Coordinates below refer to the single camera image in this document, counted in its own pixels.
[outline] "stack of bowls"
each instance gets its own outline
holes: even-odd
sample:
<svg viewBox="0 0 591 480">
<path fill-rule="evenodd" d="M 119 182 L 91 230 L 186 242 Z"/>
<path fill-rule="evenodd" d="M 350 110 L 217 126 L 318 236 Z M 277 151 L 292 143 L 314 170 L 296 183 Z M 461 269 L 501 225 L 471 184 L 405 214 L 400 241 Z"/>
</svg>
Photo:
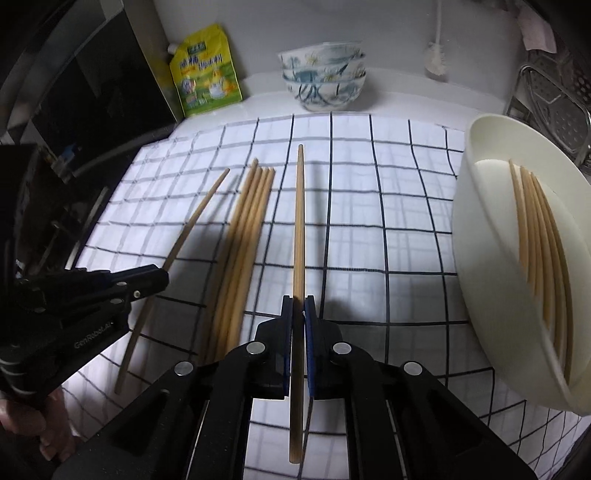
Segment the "stack of bowls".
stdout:
<svg viewBox="0 0 591 480">
<path fill-rule="evenodd" d="M 278 54 L 287 89 L 313 112 L 343 109 L 361 93 L 361 42 L 328 42 Z"/>
</svg>

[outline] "checkered tablecloth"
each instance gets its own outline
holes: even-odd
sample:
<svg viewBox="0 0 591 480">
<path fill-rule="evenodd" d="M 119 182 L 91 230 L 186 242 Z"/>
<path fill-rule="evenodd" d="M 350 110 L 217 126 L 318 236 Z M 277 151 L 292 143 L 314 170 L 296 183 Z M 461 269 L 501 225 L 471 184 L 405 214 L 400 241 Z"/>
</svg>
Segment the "checkered tablecloth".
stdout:
<svg viewBox="0 0 591 480">
<path fill-rule="evenodd" d="M 495 375 L 469 324 L 454 267 L 452 199 L 463 132 L 367 114 L 333 113 L 227 124 L 147 145 L 113 193 L 78 267 L 162 265 L 184 222 L 221 171 L 206 208 L 157 296 L 122 395 L 113 385 L 128 336 L 64 385 L 74 427 L 93 435 L 180 360 L 198 355 L 224 230 L 248 165 L 275 175 L 241 341 L 291 295 L 297 146 L 306 161 L 306 294 L 319 317 L 375 359 L 416 360 L 498 434 L 540 478 L 563 462 L 589 418 L 525 401 Z M 134 326 L 141 307 L 134 303 Z M 245 479 L 348 478 L 344 406 L 306 398 L 306 455 L 288 462 L 288 401 L 255 400 Z"/>
</svg>

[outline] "silver screw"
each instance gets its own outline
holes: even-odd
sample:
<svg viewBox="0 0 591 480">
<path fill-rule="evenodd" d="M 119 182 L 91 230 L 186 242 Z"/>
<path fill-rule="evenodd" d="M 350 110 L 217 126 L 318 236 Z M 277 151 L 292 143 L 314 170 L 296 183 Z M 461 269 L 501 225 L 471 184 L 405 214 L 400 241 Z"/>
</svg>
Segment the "silver screw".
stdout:
<svg viewBox="0 0 591 480">
<path fill-rule="evenodd" d="M 406 362 L 404 364 L 404 371 L 409 375 L 417 376 L 423 373 L 423 367 L 416 362 Z"/>
<path fill-rule="evenodd" d="M 261 342 L 251 342 L 246 346 L 246 351 L 251 355 L 258 355 L 265 351 L 265 344 Z"/>
<path fill-rule="evenodd" d="M 174 373 L 179 377 L 184 377 L 193 371 L 193 364 L 191 362 L 179 362 L 174 366 Z"/>
<path fill-rule="evenodd" d="M 351 352 L 351 346 L 348 343 L 339 342 L 333 345 L 333 350 L 339 355 L 347 355 L 347 353 Z"/>
</svg>

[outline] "bowl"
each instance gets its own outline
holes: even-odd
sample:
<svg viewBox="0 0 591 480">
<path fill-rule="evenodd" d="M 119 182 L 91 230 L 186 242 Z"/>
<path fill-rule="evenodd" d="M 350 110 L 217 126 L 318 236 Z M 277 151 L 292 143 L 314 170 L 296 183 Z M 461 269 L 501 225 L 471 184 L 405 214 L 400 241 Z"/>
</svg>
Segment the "bowl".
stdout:
<svg viewBox="0 0 591 480">
<path fill-rule="evenodd" d="M 508 161 L 540 181 L 564 246 L 572 298 L 572 364 L 565 379 L 542 305 L 519 264 Z M 484 168 L 496 165 L 495 169 Z M 501 115 L 466 131 L 453 201 L 456 270 L 472 326 L 499 377 L 538 405 L 591 413 L 591 186 L 546 137 Z"/>
<path fill-rule="evenodd" d="M 284 69 L 334 65 L 358 59 L 361 55 L 361 42 L 359 41 L 326 42 L 277 54 Z"/>
<path fill-rule="evenodd" d="M 284 78 L 287 89 L 302 106 L 312 112 L 343 109 L 361 93 L 365 76 L 339 82 L 294 82 Z"/>
<path fill-rule="evenodd" d="M 318 83 L 318 82 L 341 82 L 353 80 L 365 74 L 363 61 L 365 55 L 354 60 L 348 60 L 333 65 L 318 65 L 310 67 L 299 67 L 296 69 L 283 69 L 283 78 L 293 82 Z"/>
</svg>

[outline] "yellow seasoning bag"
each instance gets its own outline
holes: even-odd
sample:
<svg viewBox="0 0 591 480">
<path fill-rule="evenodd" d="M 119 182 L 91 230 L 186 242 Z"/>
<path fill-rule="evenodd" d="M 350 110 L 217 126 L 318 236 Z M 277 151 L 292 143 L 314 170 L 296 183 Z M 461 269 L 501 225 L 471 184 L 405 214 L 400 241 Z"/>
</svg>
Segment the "yellow seasoning bag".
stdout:
<svg viewBox="0 0 591 480">
<path fill-rule="evenodd" d="M 185 116 L 242 100 L 228 38 L 217 24 L 185 38 L 170 62 L 170 71 Z"/>
</svg>

